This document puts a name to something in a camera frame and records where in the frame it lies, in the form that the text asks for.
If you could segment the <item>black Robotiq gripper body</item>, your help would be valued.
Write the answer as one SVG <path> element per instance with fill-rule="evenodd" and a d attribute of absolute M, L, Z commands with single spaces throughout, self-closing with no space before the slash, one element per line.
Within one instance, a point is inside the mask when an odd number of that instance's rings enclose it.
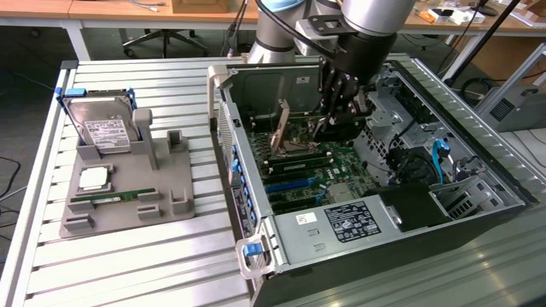
<path fill-rule="evenodd" d="M 337 36 L 333 58 L 329 64 L 334 70 L 333 80 L 357 79 L 366 83 L 381 68 L 396 41 L 396 33 L 373 36 L 364 33 Z"/>

